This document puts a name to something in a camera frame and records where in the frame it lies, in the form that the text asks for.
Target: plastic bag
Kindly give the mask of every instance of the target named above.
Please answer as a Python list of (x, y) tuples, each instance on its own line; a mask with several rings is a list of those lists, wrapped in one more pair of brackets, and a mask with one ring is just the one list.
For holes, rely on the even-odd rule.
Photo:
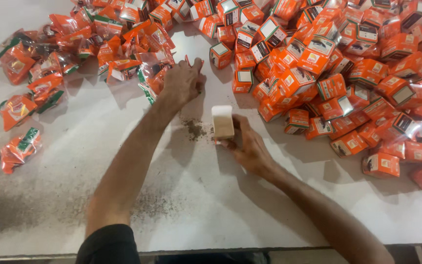
[(3, 172), (11, 174), (14, 169), (27, 162), (40, 149), (40, 132), (31, 127), (25, 136), (18, 136), (1, 149)]

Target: hand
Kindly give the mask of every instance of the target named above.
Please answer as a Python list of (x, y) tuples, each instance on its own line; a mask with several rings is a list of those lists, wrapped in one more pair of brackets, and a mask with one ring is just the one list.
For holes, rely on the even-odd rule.
[(279, 166), (263, 143), (262, 137), (255, 132), (249, 124), (246, 117), (240, 115), (232, 115), (234, 127), (242, 132), (242, 148), (230, 140), (221, 141), (221, 144), (229, 149), (237, 162), (247, 171), (266, 178), (269, 172)]
[(168, 99), (179, 111), (184, 105), (198, 97), (201, 86), (198, 78), (201, 70), (201, 59), (196, 58), (192, 67), (185, 61), (180, 61), (168, 70), (164, 77), (164, 89), (159, 98)]

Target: forearm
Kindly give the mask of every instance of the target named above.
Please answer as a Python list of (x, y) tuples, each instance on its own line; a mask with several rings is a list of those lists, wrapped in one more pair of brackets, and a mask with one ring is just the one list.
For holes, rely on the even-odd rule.
[(288, 195), (325, 239), (349, 263), (394, 263), (385, 246), (357, 219), (330, 198), (298, 180), (279, 165), (262, 175)]

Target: white tabletop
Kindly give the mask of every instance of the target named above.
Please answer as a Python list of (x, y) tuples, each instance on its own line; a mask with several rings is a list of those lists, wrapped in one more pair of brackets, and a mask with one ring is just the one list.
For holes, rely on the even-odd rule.
[[(72, 6), (68, 0), (0, 0), (0, 42), (20, 27), (37, 29), (51, 13), (67, 15)], [(246, 175), (214, 145), (211, 107), (225, 104), (249, 117), (278, 162), (350, 211), (383, 243), (422, 243), (422, 191), (406, 173), (389, 180), (363, 175), (366, 153), (340, 159), (328, 138), (306, 141), (284, 134), (281, 119), (265, 123), (251, 94), (232, 93), (231, 66), (211, 67), (214, 40), (191, 24), (171, 35), (177, 61), (185, 54), (205, 59), (206, 93), (172, 121), (154, 154), (131, 222), (140, 252), (327, 246), (294, 203)], [(66, 104), (21, 127), (3, 132), (0, 117), (0, 148), (31, 126), (41, 130), (43, 141), (14, 174), (0, 169), (0, 256), (73, 254), (82, 243), (88, 197), (149, 108), (136, 84), (109, 88), (96, 73), (94, 59), (69, 76)], [(0, 102), (25, 91), (24, 85), (10, 85), (0, 68)]]

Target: right hand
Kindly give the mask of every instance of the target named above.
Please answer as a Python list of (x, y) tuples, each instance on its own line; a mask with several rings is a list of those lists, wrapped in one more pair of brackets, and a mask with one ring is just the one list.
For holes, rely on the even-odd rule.
[(230, 140), (223, 140), (221, 144), (233, 153), (237, 162), (247, 171), (266, 178), (278, 164), (266, 149), (262, 137), (250, 127), (248, 118), (232, 115), (232, 121), (234, 127), (242, 132), (242, 148)]

